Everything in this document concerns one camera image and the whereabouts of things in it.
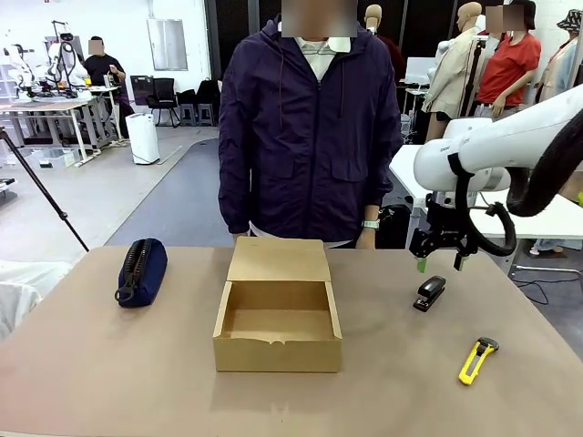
navy blue pencil case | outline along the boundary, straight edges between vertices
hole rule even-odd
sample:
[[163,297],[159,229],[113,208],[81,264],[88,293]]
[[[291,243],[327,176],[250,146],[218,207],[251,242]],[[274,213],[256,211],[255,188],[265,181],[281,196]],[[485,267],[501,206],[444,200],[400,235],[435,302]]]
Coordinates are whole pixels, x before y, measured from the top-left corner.
[[119,272],[116,300],[120,307],[138,308],[151,305],[158,291],[168,256],[157,239],[139,239],[132,244]]

shirt collar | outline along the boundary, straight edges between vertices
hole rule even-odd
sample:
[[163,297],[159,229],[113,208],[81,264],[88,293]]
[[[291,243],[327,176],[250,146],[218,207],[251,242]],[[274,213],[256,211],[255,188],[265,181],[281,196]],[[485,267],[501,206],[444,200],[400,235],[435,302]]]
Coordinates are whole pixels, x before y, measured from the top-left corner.
[[[281,21],[277,24],[277,30],[278,30],[278,32],[281,32]],[[294,38],[294,39],[297,41],[298,46],[300,46],[300,48],[303,48],[303,46],[305,46],[306,44],[310,44],[308,41],[304,41],[301,38]],[[326,45],[333,52],[349,53],[352,43],[351,43],[350,37],[348,37],[348,36],[331,36],[326,41]]]

box lid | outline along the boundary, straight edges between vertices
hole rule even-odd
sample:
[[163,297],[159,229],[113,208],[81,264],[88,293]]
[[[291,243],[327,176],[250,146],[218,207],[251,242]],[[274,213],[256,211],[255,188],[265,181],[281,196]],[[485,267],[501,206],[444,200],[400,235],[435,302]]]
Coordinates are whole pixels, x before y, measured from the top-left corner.
[[239,237],[227,280],[330,281],[330,269],[319,240]]

stool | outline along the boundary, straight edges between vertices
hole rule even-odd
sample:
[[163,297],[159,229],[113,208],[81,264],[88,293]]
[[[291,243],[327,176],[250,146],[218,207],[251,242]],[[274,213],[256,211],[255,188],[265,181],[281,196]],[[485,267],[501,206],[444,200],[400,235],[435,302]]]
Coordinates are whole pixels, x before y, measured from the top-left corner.
[[199,126],[217,126],[212,104],[199,103]]
[[197,111],[193,104],[185,103],[180,105],[180,125],[193,126],[197,125]]

person in black shirt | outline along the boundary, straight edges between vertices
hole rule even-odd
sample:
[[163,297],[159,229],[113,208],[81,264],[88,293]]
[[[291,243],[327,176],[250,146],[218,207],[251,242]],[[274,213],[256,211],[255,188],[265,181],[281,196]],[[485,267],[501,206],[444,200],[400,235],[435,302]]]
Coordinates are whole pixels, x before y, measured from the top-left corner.
[[93,36],[91,40],[101,42],[101,53],[90,56],[85,61],[85,69],[91,76],[91,83],[94,86],[105,85],[103,76],[108,73],[112,74],[114,82],[122,86],[114,95],[114,100],[119,104],[119,130],[122,137],[128,138],[126,117],[134,114],[134,109],[129,104],[128,95],[125,92],[126,72],[115,57],[106,54],[105,45],[101,37]]

